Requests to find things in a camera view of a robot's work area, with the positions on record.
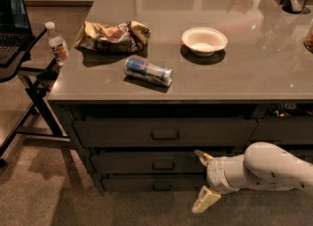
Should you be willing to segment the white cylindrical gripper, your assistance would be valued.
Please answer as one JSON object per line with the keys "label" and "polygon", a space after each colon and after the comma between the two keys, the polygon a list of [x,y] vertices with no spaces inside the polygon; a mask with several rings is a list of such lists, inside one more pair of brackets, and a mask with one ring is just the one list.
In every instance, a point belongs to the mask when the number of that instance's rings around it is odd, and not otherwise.
{"label": "white cylindrical gripper", "polygon": [[217,203],[221,199],[221,194],[237,192],[238,189],[234,188],[226,178],[226,157],[213,158],[213,156],[200,150],[195,150],[195,154],[199,157],[201,163],[207,167],[206,179],[209,186],[213,189],[211,190],[206,186],[203,186],[192,207],[193,213],[202,213],[210,206]]}

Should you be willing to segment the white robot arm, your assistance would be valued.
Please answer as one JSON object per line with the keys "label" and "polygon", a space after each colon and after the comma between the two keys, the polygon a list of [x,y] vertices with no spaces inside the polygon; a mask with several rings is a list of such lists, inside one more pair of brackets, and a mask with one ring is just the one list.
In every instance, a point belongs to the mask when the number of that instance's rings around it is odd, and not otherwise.
{"label": "white robot arm", "polygon": [[242,155],[215,158],[196,150],[206,168],[208,187],[202,186],[192,212],[202,213],[222,195],[240,189],[287,191],[313,195],[313,165],[267,142],[248,146]]}

